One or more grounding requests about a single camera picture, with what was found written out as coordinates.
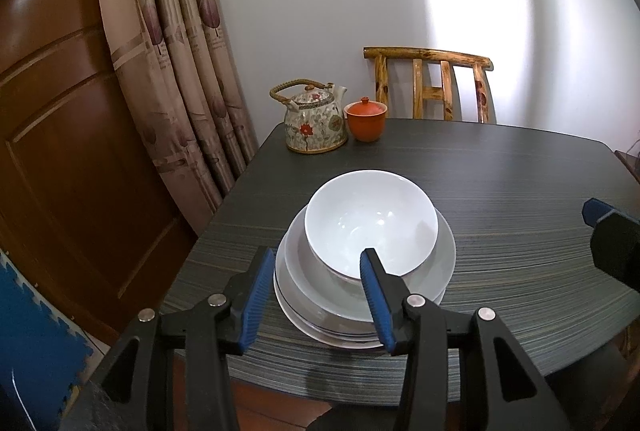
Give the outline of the large white bowl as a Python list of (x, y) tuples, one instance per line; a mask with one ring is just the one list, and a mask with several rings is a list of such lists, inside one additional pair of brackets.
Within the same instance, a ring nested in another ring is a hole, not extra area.
[(427, 193), (401, 175), (360, 170), (333, 177), (307, 203), (305, 233), (323, 265), (349, 281), (372, 248), (387, 273), (405, 276), (431, 255), (439, 232)]

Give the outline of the blue foam mat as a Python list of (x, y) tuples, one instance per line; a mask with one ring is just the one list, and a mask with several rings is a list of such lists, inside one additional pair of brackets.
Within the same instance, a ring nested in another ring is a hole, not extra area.
[(1, 393), (29, 430), (56, 430), (93, 349), (1, 260)]

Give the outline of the blue-rimmed white plate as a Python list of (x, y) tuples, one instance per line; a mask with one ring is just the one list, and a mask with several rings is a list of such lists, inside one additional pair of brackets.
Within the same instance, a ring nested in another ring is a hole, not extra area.
[(283, 269), (282, 265), (277, 268), (277, 272), (274, 273), (273, 276), (274, 294), (285, 317), (304, 335), (329, 345), (329, 347), (338, 347), (339, 349), (371, 350), (382, 347), (382, 343), (375, 333), (369, 333), (368, 335), (367, 333), (337, 333), (333, 330), (320, 328), (310, 321), (307, 321), (303, 316), (300, 316), (299, 313), (294, 310), (291, 303), (288, 302), (288, 299), (285, 298), (282, 288), (280, 287), (278, 273), (281, 269)]

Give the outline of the bottom white plate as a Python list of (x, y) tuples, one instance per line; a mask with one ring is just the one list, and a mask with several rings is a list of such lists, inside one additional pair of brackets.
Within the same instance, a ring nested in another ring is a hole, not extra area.
[(307, 337), (322, 344), (329, 345), (329, 347), (335, 347), (336, 349), (343, 350), (373, 350), (380, 349), (382, 347), (382, 343), (378, 340), (362, 342), (348, 341), (345, 339), (331, 337), (326, 333), (322, 333), (322, 331), (312, 328), (311, 325), (306, 323), (303, 318), (297, 315), (292, 307), (288, 305), (288, 302), (285, 301), (277, 281), (273, 279), (272, 283), (274, 295), (276, 296), (281, 311), (285, 317), (288, 318), (288, 321)]

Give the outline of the brown wooden door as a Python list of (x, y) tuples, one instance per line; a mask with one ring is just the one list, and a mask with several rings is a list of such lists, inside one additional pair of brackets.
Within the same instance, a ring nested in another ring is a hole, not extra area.
[(195, 235), (120, 91), (98, 0), (1, 0), (1, 247), (112, 343), (159, 307)]

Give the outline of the orange lidded tea cup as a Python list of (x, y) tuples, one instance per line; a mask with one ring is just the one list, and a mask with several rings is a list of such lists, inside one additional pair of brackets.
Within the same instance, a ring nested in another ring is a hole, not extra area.
[(373, 143), (382, 136), (387, 110), (385, 104), (367, 96), (343, 108), (350, 133), (361, 143)]

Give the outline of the wooden chair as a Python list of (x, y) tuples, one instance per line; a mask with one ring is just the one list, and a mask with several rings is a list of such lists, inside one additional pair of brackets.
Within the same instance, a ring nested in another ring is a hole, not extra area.
[(442, 119), (454, 121), (454, 69), (471, 69), (474, 80), (477, 122), (495, 121), (487, 73), (494, 64), (485, 56), (436, 50), (436, 48), (406, 46), (366, 46), (363, 58), (373, 62), (374, 95), (377, 102), (390, 103), (390, 62), (411, 64), (412, 119), (423, 119), (425, 105), (438, 102), (442, 106)]

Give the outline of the floral ceramic teapot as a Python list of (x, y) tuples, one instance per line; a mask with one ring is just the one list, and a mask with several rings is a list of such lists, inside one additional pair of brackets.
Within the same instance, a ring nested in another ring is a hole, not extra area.
[(346, 88), (309, 79), (284, 82), (269, 91), (285, 105), (285, 145), (299, 154), (324, 154), (348, 139), (343, 113)]

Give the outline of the beige patterned curtain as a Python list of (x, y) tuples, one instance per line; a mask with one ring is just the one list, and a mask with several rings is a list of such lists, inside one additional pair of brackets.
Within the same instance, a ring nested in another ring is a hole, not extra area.
[(194, 232), (257, 151), (218, 0), (99, 0), (120, 88)]

